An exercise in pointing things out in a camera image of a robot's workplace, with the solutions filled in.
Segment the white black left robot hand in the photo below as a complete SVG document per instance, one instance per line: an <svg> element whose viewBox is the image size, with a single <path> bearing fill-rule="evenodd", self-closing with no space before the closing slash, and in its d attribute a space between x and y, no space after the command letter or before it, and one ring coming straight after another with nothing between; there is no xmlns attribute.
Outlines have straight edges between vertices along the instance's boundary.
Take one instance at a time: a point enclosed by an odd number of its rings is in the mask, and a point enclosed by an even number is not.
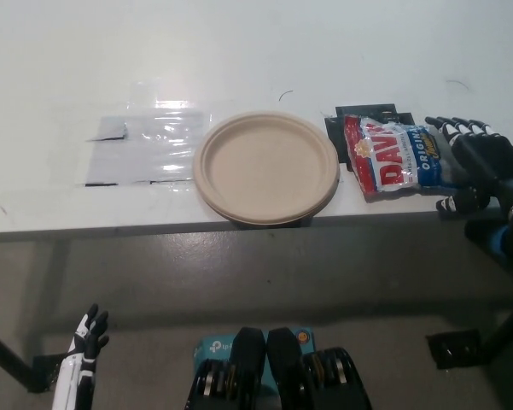
<svg viewBox="0 0 513 410"><path fill-rule="evenodd" d="M91 410L96 387L96 366L108 344L108 311L92 304L82 317L63 358L55 384L52 410Z"/></svg>

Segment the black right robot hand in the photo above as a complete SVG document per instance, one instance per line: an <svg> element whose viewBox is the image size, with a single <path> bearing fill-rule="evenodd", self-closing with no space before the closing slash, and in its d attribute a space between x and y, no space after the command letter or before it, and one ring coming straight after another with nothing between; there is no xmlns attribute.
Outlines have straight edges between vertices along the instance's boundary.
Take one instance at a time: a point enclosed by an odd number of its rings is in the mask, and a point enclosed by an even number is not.
<svg viewBox="0 0 513 410"><path fill-rule="evenodd" d="M513 218L513 145L487 123L457 117L426 117L449 143L453 157L468 176L468 185L436 203L442 215L468 215L498 200Z"/></svg>

